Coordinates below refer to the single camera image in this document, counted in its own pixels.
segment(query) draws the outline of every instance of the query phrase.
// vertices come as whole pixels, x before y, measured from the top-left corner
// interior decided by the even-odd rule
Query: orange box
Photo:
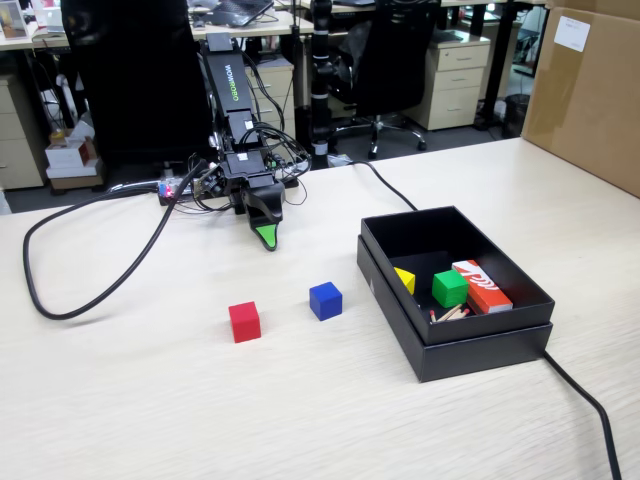
[[[476,314],[503,312],[513,308],[511,300],[474,260],[455,262],[451,268],[469,282],[467,303]]]

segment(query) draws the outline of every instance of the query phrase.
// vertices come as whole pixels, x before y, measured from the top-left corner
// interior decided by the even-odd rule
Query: blue cube
[[[342,313],[342,294],[331,282],[309,289],[309,305],[318,320],[326,320]]]

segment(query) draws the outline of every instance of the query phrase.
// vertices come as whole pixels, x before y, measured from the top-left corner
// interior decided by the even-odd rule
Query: office chair
[[[352,124],[338,127],[334,133],[370,128],[369,159],[376,158],[383,130],[411,133],[418,138],[418,150],[427,149],[420,133],[406,124],[385,123],[381,116],[422,101],[425,57],[439,8],[440,0],[376,0],[373,20],[354,27],[349,32],[353,32],[352,38],[348,35],[343,47],[332,49],[338,75],[330,82],[329,91],[350,105],[347,109],[355,108]],[[363,41],[364,49],[359,47]],[[362,117],[373,119],[363,122]]]
[[[182,162],[208,148],[212,115],[185,0],[63,0],[105,163]]]

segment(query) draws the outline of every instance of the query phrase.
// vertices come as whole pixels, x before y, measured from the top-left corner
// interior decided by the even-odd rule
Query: drawer
[[[488,58],[489,45],[443,48],[438,55],[437,71],[484,67],[487,65]]]
[[[291,86],[291,90],[289,90],[289,84],[291,83],[291,79],[293,78],[292,70],[283,70],[279,72],[260,72],[260,78],[262,78],[262,83],[264,83],[264,88],[269,95],[273,98],[275,97],[286,97],[287,91],[289,93],[293,93],[293,85]],[[251,87],[253,88],[254,93],[258,99],[265,98],[260,89],[258,88],[258,82],[256,81],[256,77],[250,69],[247,69],[247,78],[251,83]]]
[[[44,185],[27,140],[0,142],[0,188],[26,188]]]
[[[15,111],[16,108],[13,106],[9,87],[0,86],[0,113],[14,113]]]
[[[293,95],[289,95],[289,100],[287,101],[287,105],[285,107],[284,101],[287,97],[273,97],[273,99],[280,105],[280,108],[283,108],[284,118],[293,118],[294,117],[294,108],[293,108]],[[267,98],[259,98],[258,106],[260,108],[260,114],[262,115],[263,122],[273,122],[279,123],[280,117],[278,116],[278,111],[276,107],[273,106],[273,103]]]
[[[484,68],[436,72],[433,89],[455,90],[457,88],[479,87],[482,83],[483,74]]]
[[[0,114],[0,140],[25,138],[20,119],[16,113]]]
[[[480,87],[433,92],[428,130],[471,125],[475,120]]]

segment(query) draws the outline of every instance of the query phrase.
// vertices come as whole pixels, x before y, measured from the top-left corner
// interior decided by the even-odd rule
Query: power cord
[[[389,184],[389,182],[387,182],[384,178],[382,178],[382,175],[378,173],[376,168],[373,165],[371,165],[370,162],[367,162],[365,160],[352,160],[350,163],[350,165],[357,165],[357,164],[366,165],[367,167],[369,167],[373,171],[375,176],[378,177],[378,180],[380,180],[385,187],[387,187],[389,190],[391,190],[393,193],[399,196],[409,206],[409,208],[411,208],[411,210],[413,211],[418,210],[415,207],[415,205],[407,199],[407,197],[405,197],[402,193],[400,193],[398,190],[393,188],[391,184]],[[573,378],[571,378],[571,376],[567,372],[565,372],[564,369],[560,365],[558,365],[558,363],[546,351],[544,352],[544,358],[547,362],[549,362],[549,365],[551,365],[553,369],[556,372],[558,372],[558,374],[562,377],[562,379],[565,382],[567,382],[576,392],[578,392],[582,396],[582,398],[584,398],[587,402],[589,402],[589,404],[591,404],[591,406],[595,408],[596,411],[598,412],[598,415],[600,416],[600,420],[602,422],[602,430],[604,432],[604,441],[607,446],[607,455],[609,457],[609,467],[611,468],[611,477],[613,478],[613,480],[622,480],[622,474],[620,473],[620,465],[618,464],[618,456],[616,455],[616,447],[613,441],[613,430],[611,429],[611,423],[609,422],[609,416],[607,415],[607,411],[604,409],[602,405],[600,405],[600,403],[595,398],[589,395],[589,393],[584,388],[582,388],[578,384],[578,382],[576,382]]]
[[[115,192],[111,192],[111,193],[107,193],[105,195],[101,195],[101,196],[99,196],[97,198],[92,198],[90,200],[86,200],[84,202],[80,202],[77,205],[74,205],[72,207],[66,208],[66,209],[61,210],[59,212],[56,212],[53,215],[49,215],[48,217],[46,217],[45,219],[39,221],[33,227],[31,227],[29,229],[29,231],[27,232],[27,234],[25,235],[25,237],[24,237],[24,242],[23,242],[23,245],[22,245],[22,261],[23,261],[23,264],[24,264],[24,274],[25,274],[25,277],[26,277],[26,280],[27,280],[27,287],[29,288],[29,295],[31,296],[31,301],[33,302],[33,305],[36,307],[36,310],[38,310],[38,312],[40,312],[44,317],[49,318],[51,320],[69,320],[70,318],[77,317],[78,315],[81,315],[81,314],[91,310],[93,307],[95,307],[96,305],[101,303],[105,298],[107,298],[109,295],[111,295],[113,292],[115,292],[118,289],[118,287],[120,287],[120,285],[122,285],[127,280],[127,278],[129,278],[129,276],[131,276],[131,274],[136,270],[136,268],[138,268],[138,266],[140,266],[140,264],[142,263],[144,258],[147,256],[147,254],[149,253],[149,251],[151,250],[153,245],[156,243],[156,240],[158,240],[158,237],[162,233],[162,230],[164,229],[165,225],[169,221],[169,217],[171,216],[171,212],[173,211],[173,209],[175,208],[176,204],[178,203],[178,199],[182,195],[182,192],[184,192],[184,189],[187,187],[187,185],[189,185],[191,180],[203,168],[207,168],[207,164],[204,162],[204,160],[201,159],[198,162],[198,164],[192,170],[189,171],[187,176],[184,177],[184,179],[182,180],[182,182],[180,183],[180,185],[176,189],[173,198],[169,202],[169,205],[167,206],[167,210],[164,212],[164,215],[162,216],[162,219],[160,220],[160,223],[158,224],[158,227],[156,228],[155,232],[153,232],[153,235],[149,239],[149,242],[147,242],[145,247],[142,249],[142,252],[140,252],[140,255],[138,255],[138,257],[134,260],[134,262],[131,264],[131,266],[129,268],[127,268],[127,270],[120,276],[120,278],[118,278],[104,292],[102,292],[100,295],[98,295],[96,298],[91,300],[86,305],[84,305],[84,306],[82,306],[82,307],[80,307],[80,308],[78,308],[76,310],[73,310],[71,312],[60,313],[60,314],[51,313],[50,311],[48,311],[42,305],[42,303],[40,303],[40,299],[38,298],[38,292],[36,291],[36,287],[35,287],[35,284],[33,282],[33,277],[32,277],[32,274],[31,274],[31,265],[29,263],[29,244],[30,244],[31,237],[33,236],[33,234],[40,227],[42,227],[43,225],[46,225],[50,221],[55,220],[56,218],[59,218],[59,217],[61,217],[63,215],[66,215],[67,213],[71,213],[71,212],[73,212],[75,210],[78,210],[79,208],[86,207],[87,205],[91,205],[92,203],[101,202],[103,200],[111,200],[111,199],[114,199],[114,198],[130,196],[130,195],[132,195],[134,193],[135,194],[138,194],[138,193],[150,193],[150,192],[154,192],[156,190],[155,190],[155,188],[138,188],[138,189],[117,190]]]

